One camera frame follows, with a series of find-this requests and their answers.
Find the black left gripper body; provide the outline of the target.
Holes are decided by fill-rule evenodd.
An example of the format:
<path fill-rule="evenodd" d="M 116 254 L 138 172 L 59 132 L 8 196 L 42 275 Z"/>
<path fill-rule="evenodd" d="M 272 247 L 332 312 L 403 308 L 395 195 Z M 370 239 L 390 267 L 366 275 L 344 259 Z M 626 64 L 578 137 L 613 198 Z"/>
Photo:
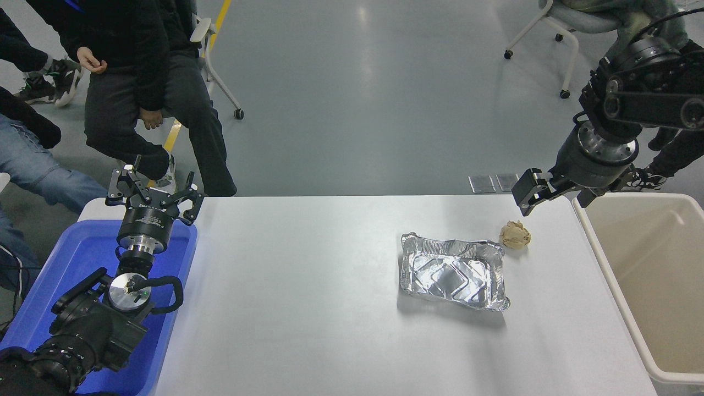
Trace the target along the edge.
<path fill-rule="evenodd" d="M 176 205 L 170 205 L 167 208 L 130 207 L 126 210 L 118 231 L 118 245 L 130 246 L 143 236 L 155 240 L 158 246 L 167 246 L 176 219 L 178 219 Z"/>

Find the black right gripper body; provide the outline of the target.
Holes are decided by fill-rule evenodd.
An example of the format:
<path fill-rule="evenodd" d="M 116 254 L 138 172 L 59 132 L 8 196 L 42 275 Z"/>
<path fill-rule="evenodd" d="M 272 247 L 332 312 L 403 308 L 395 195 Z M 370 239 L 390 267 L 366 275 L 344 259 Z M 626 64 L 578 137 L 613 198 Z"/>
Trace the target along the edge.
<path fill-rule="evenodd" d="M 611 142 L 601 137 L 568 137 L 558 151 L 553 175 L 576 185 L 601 188 L 613 183 L 635 161 L 635 141 Z"/>

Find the person's hand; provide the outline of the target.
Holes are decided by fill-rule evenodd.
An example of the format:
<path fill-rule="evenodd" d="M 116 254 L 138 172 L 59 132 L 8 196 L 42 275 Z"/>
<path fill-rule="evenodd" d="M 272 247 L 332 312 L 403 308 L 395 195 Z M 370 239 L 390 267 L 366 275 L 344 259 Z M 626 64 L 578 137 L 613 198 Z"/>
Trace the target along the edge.
<path fill-rule="evenodd" d="M 139 119 L 143 122 L 144 128 L 146 128 L 146 130 L 153 130 L 159 128 L 164 123 L 164 115 L 161 109 L 149 111 L 144 108 L 139 108 L 138 116 Z"/>
<path fill-rule="evenodd" d="M 108 63 L 105 60 L 98 60 L 88 47 L 79 47 L 76 55 L 81 67 L 90 71 L 91 74 L 105 73 L 108 68 Z"/>

